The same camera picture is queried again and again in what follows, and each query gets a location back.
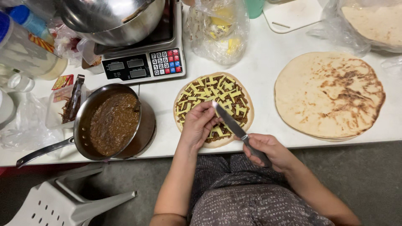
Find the white plastic chair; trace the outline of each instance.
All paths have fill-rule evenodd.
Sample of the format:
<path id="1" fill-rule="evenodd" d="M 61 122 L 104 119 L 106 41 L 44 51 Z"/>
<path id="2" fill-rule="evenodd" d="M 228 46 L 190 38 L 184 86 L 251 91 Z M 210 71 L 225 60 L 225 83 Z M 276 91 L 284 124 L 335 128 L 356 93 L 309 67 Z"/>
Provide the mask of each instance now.
<path id="1" fill-rule="evenodd" d="M 92 201 L 64 184 L 102 171 L 99 168 L 58 177 L 31 188 L 20 210 L 5 226 L 88 226 L 95 216 L 137 196 L 134 191 Z"/>

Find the pizza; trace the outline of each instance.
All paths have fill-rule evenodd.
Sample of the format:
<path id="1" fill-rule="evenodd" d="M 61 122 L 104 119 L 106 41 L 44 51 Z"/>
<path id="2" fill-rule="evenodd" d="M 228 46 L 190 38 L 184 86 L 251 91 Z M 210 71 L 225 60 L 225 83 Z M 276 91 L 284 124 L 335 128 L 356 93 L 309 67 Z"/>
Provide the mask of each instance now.
<path id="1" fill-rule="evenodd" d="M 197 104 L 215 100 L 247 131 L 254 119 L 254 108 L 246 89 L 233 75 L 225 72 L 201 76 L 186 84 L 178 93 L 174 102 L 174 120 L 180 132 L 185 123 L 186 114 Z M 234 134 L 225 123 L 215 125 L 205 148 L 218 148 L 234 140 Z"/>

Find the cooking pot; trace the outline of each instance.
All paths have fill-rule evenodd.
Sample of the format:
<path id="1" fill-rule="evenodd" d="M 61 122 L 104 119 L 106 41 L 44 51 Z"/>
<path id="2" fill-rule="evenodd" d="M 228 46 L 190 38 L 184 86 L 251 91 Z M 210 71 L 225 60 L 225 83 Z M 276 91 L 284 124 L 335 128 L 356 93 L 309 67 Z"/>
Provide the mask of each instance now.
<path id="1" fill-rule="evenodd" d="M 110 158 L 130 158 L 142 154 L 142 151 L 145 150 L 145 146 L 152 137 L 155 127 L 154 111 L 145 101 L 140 100 L 141 105 L 139 107 L 139 121 L 133 136 L 131 137 L 130 141 L 117 153 L 111 156 L 104 156 L 95 150 L 92 142 L 90 141 L 90 124 L 95 111 L 109 97 L 119 93 L 132 94 L 138 100 L 137 94 L 130 87 L 123 84 L 109 84 L 97 89 L 87 98 L 87 100 L 78 110 L 74 122 L 74 135 L 72 137 L 26 155 L 17 161 L 16 166 L 20 168 L 35 158 L 72 144 L 76 145 L 78 151 L 85 158 L 94 161 L 102 161 Z"/>
<path id="2" fill-rule="evenodd" d="M 63 22 L 76 33 L 108 46 L 135 44 L 158 25 L 165 0 L 61 0 Z"/>

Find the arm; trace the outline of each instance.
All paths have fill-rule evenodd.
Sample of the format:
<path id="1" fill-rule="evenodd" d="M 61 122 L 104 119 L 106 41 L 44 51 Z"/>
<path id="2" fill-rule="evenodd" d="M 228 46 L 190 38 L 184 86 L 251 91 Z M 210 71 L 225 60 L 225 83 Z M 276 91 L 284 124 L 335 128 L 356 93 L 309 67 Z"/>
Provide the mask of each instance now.
<path id="1" fill-rule="evenodd" d="M 284 173 L 290 186 L 308 205 L 335 225 L 361 225 L 357 216 L 330 190 L 322 185 L 315 175 L 274 136 L 249 134 L 250 145 L 264 152 L 273 164 L 273 169 Z M 243 146 L 246 156 L 256 165 L 264 166 Z"/>
<path id="2" fill-rule="evenodd" d="M 168 175 L 160 188 L 150 226 L 184 226 L 193 187 L 198 150 L 219 121 L 212 102 L 195 106 L 186 115 L 182 135 Z"/>

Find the concrete floor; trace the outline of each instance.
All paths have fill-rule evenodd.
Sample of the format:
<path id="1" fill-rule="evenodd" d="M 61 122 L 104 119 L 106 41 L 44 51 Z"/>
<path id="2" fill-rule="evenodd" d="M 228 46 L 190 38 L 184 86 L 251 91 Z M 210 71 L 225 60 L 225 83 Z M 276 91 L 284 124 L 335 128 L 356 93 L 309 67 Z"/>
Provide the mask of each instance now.
<path id="1" fill-rule="evenodd" d="M 402 142 L 293 150 L 365 226 L 402 225 Z M 70 172 L 104 166 L 102 173 L 76 187 L 89 199 L 138 190 L 138 197 L 91 222 L 93 226 L 146 226 L 171 158 L 91 163 Z M 0 225 L 22 205 L 29 189 L 56 174 L 0 177 Z"/>

